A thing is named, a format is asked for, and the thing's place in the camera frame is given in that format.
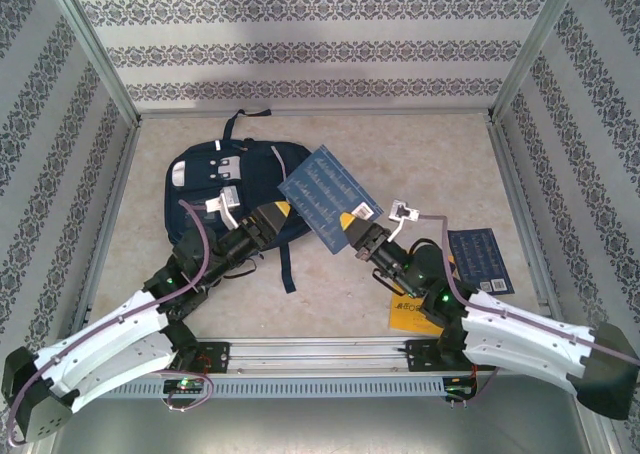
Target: blue booklet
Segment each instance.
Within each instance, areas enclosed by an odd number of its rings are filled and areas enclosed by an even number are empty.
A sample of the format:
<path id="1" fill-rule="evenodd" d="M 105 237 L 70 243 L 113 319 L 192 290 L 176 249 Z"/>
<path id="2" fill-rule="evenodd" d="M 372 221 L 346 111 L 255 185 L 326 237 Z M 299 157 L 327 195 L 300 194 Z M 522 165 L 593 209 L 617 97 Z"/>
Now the blue booklet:
<path id="1" fill-rule="evenodd" d="M 464 282 L 493 294 L 513 294 L 513 284 L 492 229 L 449 231 L 449 247 Z"/>
<path id="2" fill-rule="evenodd" d="M 279 189 L 332 254 L 348 244 L 340 214 L 374 220 L 384 212 L 325 146 L 300 164 Z"/>

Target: white tag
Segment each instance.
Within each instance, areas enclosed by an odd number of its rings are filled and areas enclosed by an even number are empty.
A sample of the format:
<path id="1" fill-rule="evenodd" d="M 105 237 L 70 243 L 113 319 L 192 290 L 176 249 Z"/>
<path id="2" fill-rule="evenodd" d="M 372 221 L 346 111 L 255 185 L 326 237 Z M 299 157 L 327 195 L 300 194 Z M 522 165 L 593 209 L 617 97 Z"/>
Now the white tag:
<path id="1" fill-rule="evenodd" d="M 215 199 L 209 199 L 204 203 L 204 205 L 207 206 L 207 212 L 219 211 L 222 207 L 219 197 L 216 197 Z"/>
<path id="2" fill-rule="evenodd" d="M 367 205 L 366 202 L 361 202 L 358 207 L 356 207 L 353 211 L 351 211 L 351 214 L 353 214 L 356 217 L 359 217 L 360 219 L 364 219 L 366 221 L 371 216 L 373 216 L 373 211 Z"/>
<path id="3" fill-rule="evenodd" d="M 185 162 L 176 162 L 171 170 L 171 182 L 175 187 L 184 187 Z"/>

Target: white wall panel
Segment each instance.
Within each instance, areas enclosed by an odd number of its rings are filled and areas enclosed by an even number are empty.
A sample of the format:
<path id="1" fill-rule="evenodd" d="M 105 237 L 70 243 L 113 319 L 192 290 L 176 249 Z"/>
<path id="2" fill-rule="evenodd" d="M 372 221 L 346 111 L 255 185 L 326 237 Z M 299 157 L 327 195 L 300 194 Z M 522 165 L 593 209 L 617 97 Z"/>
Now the white wall panel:
<path id="1" fill-rule="evenodd" d="M 545 0 L 81 2 L 139 109 L 221 111 L 487 108 Z"/>
<path id="2" fill-rule="evenodd" d="M 55 0 L 0 0 L 0 79 L 4 359 L 68 335 L 130 126 Z"/>
<path id="3" fill-rule="evenodd" d="M 569 0 L 503 119 L 565 317 L 640 352 L 640 0 Z M 640 397 L 616 422 L 640 452 Z"/>

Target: purple cable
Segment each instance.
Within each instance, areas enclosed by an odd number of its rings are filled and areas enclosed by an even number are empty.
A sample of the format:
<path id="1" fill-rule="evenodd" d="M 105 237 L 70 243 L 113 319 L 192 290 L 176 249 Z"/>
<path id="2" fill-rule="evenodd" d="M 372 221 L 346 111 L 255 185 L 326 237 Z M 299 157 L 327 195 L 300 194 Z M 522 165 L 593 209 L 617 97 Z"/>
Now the purple cable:
<path id="1" fill-rule="evenodd" d="M 491 375 L 489 376 L 489 378 L 485 381 L 484 385 L 482 386 L 482 388 L 476 392 L 476 395 L 473 396 L 471 399 L 469 399 L 467 401 L 467 404 L 472 404 L 475 403 L 478 400 L 478 397 L 480 397 L 480 395 L 484 392 L 487 391 L 487 387 L 489 387 L 489 384 L 491 383 L 491 381 L 493 379 L 495 379 L 498 376 L 498 371 L 500 370 L 499 367 L 496 367 L 493 372 L 491 373 Z M 476 373 L 476 382 L 478 382 L 478 374 Z"/>
<path id="2" fill-rule="evenodd" d="M 458 300 L 460 304 L 466 307 L 477 309 L 479 311 L 488 312 L 489 314 L 497 314 L 505 318 L 510 317 L 512 319 L 516 319 L 518 321 L 521 321 L 525 324 L 529 324 L 530 326 L 536 327 L 550 334 L 554 334 L 563 339 L 567 339 L 568 341 L 571 341 L 573 343 L 582 344 L 583 346 L 590 347 L 591 349 L 595 349 L 600 352 L 604 352 L 605 354 L 608 354 L 613 357 L 617 357 L 618 359 L 622 359 L 623 361 L 628 362 L 629 364 L 633 364 L 634 366 L 640 367 L 640 360 L 634 357 L 628 356 L 626 354 L 623 354 L 622 352 L 615 351 L 605 346 L 600 346 L 595 342 L 587 341 L 586 339 L 582 339 L 572 334 L 567 334 L 564 331 L 560 331 L 553 327 L 549 327 L 545 324 L 542 324 L 541 322 L 534 321 L 533 319 L 528 319 L 514 312 L 509 312 L 507 309 L 495 309 L 493 307 L 480 306 L 478 304 L 473 304 L 472 302 L 467 301 L 464 297 L 462 297 L 462 295 L 458 291 L 458 288 L 456 287 L 455 281 L 453 279 L 453 273 L 451 272 L 451 266 L 449 264 L 449 239 L 447 236 L 447 227 L 448 227 L 447 216 L 427 216 L 424 214 L 420 214 L 419 218 L 425 219 L 425 220 L 442 221 L 442 259 L 444 261 L 444 271 L 447 274 L 447 282 L 449 283 L 449 288 L 451 289 L 451 292 L 453 293 L 453 295 L 455 296 L 455 298 Z"/>
<path id="3" fill-rule="evenodd" d="M 189 284 L 187 284 L 184 287 L 181 287 L 177 291 L 172 292 L 171 294 L 167 294 L 166 296 L 161 297 L 160 299 L 156 299 L 154 301 L 148 302 L 147 304 L 143 304 L 142 306 L 136 307 L 135 309 L 123 314 L 122 316 L 114 317 L 113 319 L 111 319 L 111 320 L 105 322 L 104 324 L 98 326 L 95 330 L 87 332 L 83 336 L 80 336 L 78 339 L 76 339 L 74 342 L 69 344 L 62 351 L 60 351 L 60 354 L 58 354 L 57 357 L 54 357 L 54 358 L 50 359 L 38 371 L 36 371 L 36 373 L 33 376 L 31 376 L 27 382 L 25 382 L 24 386 L 22 386 L 22 389 L 20 389 L 20 391 L 18 391 L 18 394 L 16 395 L 16 398 L 13 401 L 13 405 L 11 406 L 11 409 L 9 409 L 9 417 L 7 418 L 7 434 L 8 434 L 8 438 L 9 438 L 9 444 L 11 446 L 19 447 L 19 446 L 23 446 L 23 445 L 26 444 L 25 441 L 17 441 L 15 439 L 15 437 L 14 437 L 15 434 L 14 434 L 13 430 L 15 428 L 16 413 L 18 412 L 18 407 L 20 407 L 20 403 L 24 400 L 24 396 L 25 396 L 27 390 L 40 377 L 42 377 L 42 375 L 45 372 L 47 372 L 49 369 L 51 369 L 51 367 L 53 367 L 56 364 L 56 361 L 60 362 L 60 360 L 62 358 L 64 358 L 67 354 L 69 354 L 71 351 L 73 351 L 80 344 L 82 344 L 83 342 L 91 339 L 93 336 L 95 336 L 99 332 L 104 331 L 108 327 L 111 327 L 114 324 L 117 324 L 117 323 L 121 322 L 124 319 L 127 319 L 127 318 L 129 318 L 131 316 L 134 316 L 134 315 L 138 314 L 141 311 L 144 311 L 144 310 L 149 309 L 151 307 L 154 307 L 154 306 L 157 306 L 159 304 L 162 304 L 163 302 L 170 301 L 171 299 L 174 299 L 174 298 L 176 298 L 178 296 L 181 296 L 182 294 L 184 294 L 185 292 L 187 292 L 191 288 L 195 287 L 195 285 L 200 281 L 202 276 L 204 276 L 204 273 L 207 270 L 207 266 L 209 265 L 209 240 L 207 239 L 207 234 L 206 234 L 206 232 L 204 230 L 204 226 L 202 225 L 202 222 L 200 221 L 200 219 L 198 218 L 198 215 L 195 213 L 195 211 L 192 209 L 192 207 L 188 203 L 183 201 L 183 200 L 180 200 L 179 204 L 182 207 L 184 207 L 187 210 L 187 212 L 189 213 L 189 215 L 193 218 L 193 221 L 195 222 L 196 227 L 198 228 L 198 232 L 200 233 L 200 236 L 202 237 L 202 246 L 204 248 L 204 259 L 202 260 L 202 266 L 200 267 L 200 270 L 198 271 L 196 276 L 189 282 Z"/>
<path id="4" fill-rule="evenodd" d="M 209 376 L 207 376 L 207 375 L 195 374 L 193 372 L 188 372 L 188 371 L 170 371 L 170 370 L 167 370 L 167 369 L 162 370 L 162 371 L 156 371 L 155 373 L 156 374 L 171 374 L 173 376 L 175 376 L 176 374 L 181 374 L 183 376 L 189 376 L 189 377 L 193 377 L 195 379 L 202 379 L 207 384 L 209 384 L 209 392 L 207 392 L 202 399 L 198 399 L 197 401 L 193 401 L 191 404 L 189 404 L 188 406 L 185 406 L 185 407 L 173 407 L 173 405 L 171 404 L 171 398 L 173 397 L 174 392 L 170 392 L 169 393 L 169 397 L 167 397 L 167 405 L 169 406 L 169 409 L 171 409 L 172 411 L 173 410 L 181 411 L 181 412 L 189 411 L 189 410 L 193 409 L 194 407 L 198 407 L 198 406 L 204 404 L 213 395 L 213 387 L 214 387 L 213 386 L 213 381 L 211 379 L 209 379 Z"/>

